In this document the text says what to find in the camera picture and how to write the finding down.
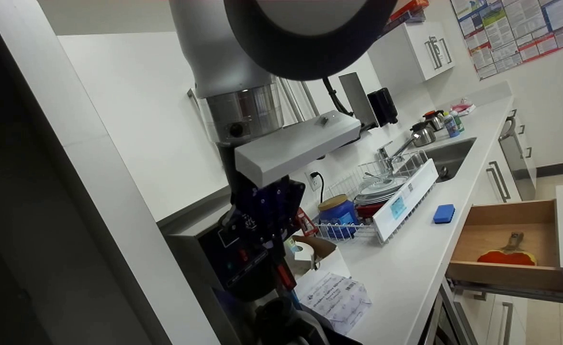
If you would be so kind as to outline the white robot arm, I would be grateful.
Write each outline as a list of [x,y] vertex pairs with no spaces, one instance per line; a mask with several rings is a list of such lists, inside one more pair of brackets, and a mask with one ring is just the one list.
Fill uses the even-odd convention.
[[284,242],[305,196],[291,173],[355,141],[358,121],[334,114],[282,127],[272,81],[347,70],[383,37],[399,0],[169,3],[232,188],[230,211],[205,242],[215,280],[240,302],[290,292]]

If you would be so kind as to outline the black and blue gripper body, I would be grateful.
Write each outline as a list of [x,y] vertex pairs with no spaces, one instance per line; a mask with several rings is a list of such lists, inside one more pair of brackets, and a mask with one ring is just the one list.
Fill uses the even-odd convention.
[[240,269],[222,286],[242,302],[255,302],[295,288],[284,242],[299,231],[297,213],[305,185],[284,177],[265,188],[249,179],[232,183],[232,210],[221,219],[219,238]]

